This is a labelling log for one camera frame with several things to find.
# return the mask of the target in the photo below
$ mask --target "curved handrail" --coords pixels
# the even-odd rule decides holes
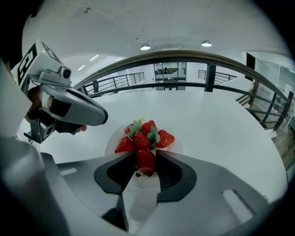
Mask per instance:
[[[101,77],[107,76],[109,74],[129,69],[132,67],[137,67],[141,65],[155,64],[160,62],[199,62],[206,63],[210,65],[222,66],[237,72],[240,72],[250,78],[262,83],[266,87],[270,88],[277,95],[279,95],[284,101],[287,101],[287,98],[284,94],[270,81],[268,81],[264,76],[254,71],[250,67],[243,65],[232,59],[199,51],[186,51],[186,50],[175,50],[175,51],[159,51],[153,53],[142,54],[134,57],[130,57],[119,62],[108,65],[97,72],[95,72],[91,77],[86,78],[85,80],[78,83],[74,88],[78,89],[83,85],[99,79]]]

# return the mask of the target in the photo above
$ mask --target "white round table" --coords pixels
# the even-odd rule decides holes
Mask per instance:
[[[280,155],[262,126],[235,100],[218,93],[147,91],[95,98],[108,111],[108,121],[86,132],[54,132],[41,144],[56,163],[104,155],[110,135],[122,124],[146,118],[165,122],[183,142],[184,155],[227,168],[269,202],[287,189]]]

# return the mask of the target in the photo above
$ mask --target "black railing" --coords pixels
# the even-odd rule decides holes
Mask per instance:
[[[100,96],[106,93],[109,95],[117,93],[117,91],[109,92],[112,89],[118,89],[120,87],[131,86],[144,80],[144,72],[132,73],[120,76],[114,76],[102,80],[95,80],[89,84],[83,85],[80,92],[84,92],[86,95],[92,95],[101,93]]]
[[[207,71],[199,70],[199,75],[198,75],[199,79],[206,80],[206,75],[207,75]],[[216,72],[214,84],[221,85],[221,84],[228,82],[229,80],[232,80],[234,78],[237,78],[237,76],[233,76],[233,75],[225,74],[225,73],[221,73],[221,72]]]
[[[231,60],[226,57],[222,57],[219,55],[211,54],[211,53],[205,53],[205,52],[198,52],[198,51],[160,51],[160,52],[154,52],[154,53],[147,53],[138,55],[135,57],[127,58],[124,60],[121,60],[117,63],[111,64],[109,66],[106,66],[105,68],[98,70],[94,75],[92,75],[89,78],[86,78],[84,81],[80,82],[77,86],[74,88],[79,89],[83,85],[89,83],[90,81],[93,81],[94,79],[98,79],[104,76],[107,76],[109,74],[115,73],[117,71],[126,70],[129,68],[141,66],[141,65],[149,65],[149,64],[156,64],[156,63],[163,63],[163,62],[173,62],[173,61],[180,61],[180,62],[198,62],[198,63],[206,63],[207,64],[207,71],[206,71],[206,83],[188,83],[188,82],[167,82],[165,83],[166,87],[175,87],[175,86],[185,86],[185,87],[202,87],[205,88],[204,90],[207,92],[212,92],[213,89],[221,89],[221,90],[227,90],[235,93],[240,93],[245,96],[250,97],[250,102],[253,104],[254,99],[260,99],[265,102],[268,102],[269,109],[268,111],[260,111],[260,110],[254,110],[252,108],[248,108],[248,111],[252,114],[254,113],[262,113],[265,115],[266,118],[264,118],[260,123],[262,126],[265,126],[264,124],[270,123],[270,121],[267,121],[268,115],[273,115],[274,113],[271,112],[271,109],[273,106],[276,106],[275,99],[277,97],[280,97],[280,100],[284,101],[285,104],[283,106],[280,106],[281,112],[280,114],[276,114],[276,116],[279,116],[277,122],[274,124],[271,128],[266,129],[274,129],[277,130],[279,126],[282,124],[284,118],[287,115],[288,109],[290,107],[291,101],[293,99],[293,93],[290,92],[288,95],[288,98],[284,96],[284,94],[269,80],[267,80],[265,77],[263,77],[258,72],[254,71],[250,67],[247,67],[243,65],[242,63],[239,63],[237,61]],[[255,80],[254,83],[254,90],[253,91],[243,91],[236,88],[230,88],[223,85],[217,85],[215,84],[215,78],[216,78],[216,66],[221,66],[227,69],[231,69],[234,71],[237,71],[239,73],[242,73],[249,78]],[[272,100],[268,100],[266,98],[263,98],[261,96],[256,95],[257,88],[259,86],[259,83],[265,85],[267,88],[271,89],[274,92],[274,96]],[[140,89],[140,88],[152,88],[152,87],[162,87],[162,83],[150,83],[150,84],[141,84],[141,85],[131,85],[128,87],[120,87],[120,88],[113,88],[109,89],[107,91],[100,91],[96,92],[90,95],[90,97],[95,98],[102,96],[105,93],[116,93],[118,91],[128,90],[128,89]]]

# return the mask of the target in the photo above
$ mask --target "ceiling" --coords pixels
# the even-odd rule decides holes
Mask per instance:
[[[91,7],[88,14],[83,10]],[[290,56],[272,23],[249,0],[46,0],[26,22],[24,52],[40,39],[76,71],[102,56],[131,57],[165,48],[211,53],[268,51]],[[201,46],[210,40],[210,48]]]

